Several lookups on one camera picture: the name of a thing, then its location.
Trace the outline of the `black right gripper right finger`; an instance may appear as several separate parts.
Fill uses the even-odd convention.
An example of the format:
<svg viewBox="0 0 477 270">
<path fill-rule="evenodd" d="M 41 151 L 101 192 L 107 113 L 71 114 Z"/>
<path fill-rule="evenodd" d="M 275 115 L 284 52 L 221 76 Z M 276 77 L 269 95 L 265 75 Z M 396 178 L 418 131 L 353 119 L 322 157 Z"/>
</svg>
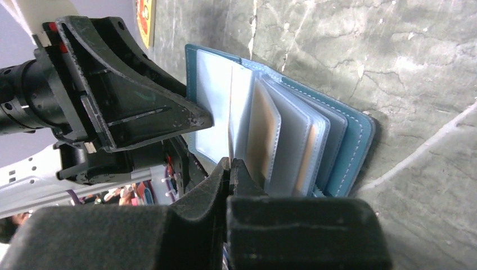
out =
<svg viewBox="0 0 477 270">
<path fill-rule="evenodd" d="M 392 269 L 380 222 L 353 198 L 271 197 L 234 159 L 227 199 L 232 269 Z"/>
</svg>

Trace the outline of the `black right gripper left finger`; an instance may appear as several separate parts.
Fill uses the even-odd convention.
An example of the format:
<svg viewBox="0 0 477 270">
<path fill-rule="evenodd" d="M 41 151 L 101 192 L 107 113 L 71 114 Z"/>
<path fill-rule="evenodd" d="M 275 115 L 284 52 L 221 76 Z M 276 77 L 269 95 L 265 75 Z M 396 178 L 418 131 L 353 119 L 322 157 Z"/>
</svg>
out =
<svg viewBox="0 0 477 270">
<path fill-rule="evenodd" d="M 221 269 L 230 161 L 171 205 L 52 206 L 19 228 L 2 269 Z"/>
</svg>

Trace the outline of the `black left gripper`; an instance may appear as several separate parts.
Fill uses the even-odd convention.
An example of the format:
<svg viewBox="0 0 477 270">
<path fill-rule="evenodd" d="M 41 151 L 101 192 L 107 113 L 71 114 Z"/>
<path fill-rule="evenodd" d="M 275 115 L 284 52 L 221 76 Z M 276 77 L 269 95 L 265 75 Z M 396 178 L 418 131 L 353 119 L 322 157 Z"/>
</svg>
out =
<svg viewBox="0 0 477 270">
<path fill-rule="evenodd" d="M 40 28 L 34 58 L 1 69 L 1 134 L 51 130 L 54 182 L 119 182 L 164 161 L 166 141 L 212 126 L 121 18 L 65 16 Z"/>
</svg>

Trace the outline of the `blue leather card holder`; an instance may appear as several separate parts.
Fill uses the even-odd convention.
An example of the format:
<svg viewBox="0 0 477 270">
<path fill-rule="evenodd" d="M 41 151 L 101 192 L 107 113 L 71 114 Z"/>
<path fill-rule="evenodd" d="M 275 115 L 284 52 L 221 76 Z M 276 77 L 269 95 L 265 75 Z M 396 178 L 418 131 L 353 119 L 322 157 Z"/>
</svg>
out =
<svg viewBox="0 0 477 270">
<path fill-rule="evenodd" d="M 185 53 L 187 97 L 213 117 L 211 128 L 189 135 L 192 153 L 214 164 L 223 157 L 245 162 L 253 94 L 263 87 L 281 115 L 265 192 L 293 196 L 309 131 L 316 123 L 321 147 L 307 196 L 349 195 L 375 136 L 373 118 L 258 62 L 192 44 Z"/>
</svg>

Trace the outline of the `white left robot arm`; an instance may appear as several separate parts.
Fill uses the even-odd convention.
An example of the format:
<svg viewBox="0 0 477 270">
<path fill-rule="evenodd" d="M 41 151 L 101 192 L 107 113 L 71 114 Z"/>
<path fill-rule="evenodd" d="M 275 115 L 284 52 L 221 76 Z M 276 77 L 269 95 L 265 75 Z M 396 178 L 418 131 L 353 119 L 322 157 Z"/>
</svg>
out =
<svg viewBox="0 0 477 270">
<path fill-rule="evenodd" d="M 48 128 L 56 142 L 1 169 L 1 217 L 138 181 L 164 142 L 212 126 L 186 86 L 141 50 L 119 17 L 42 25 L 35 58 L 1 69 L 1 135 Z"/>
</svg>

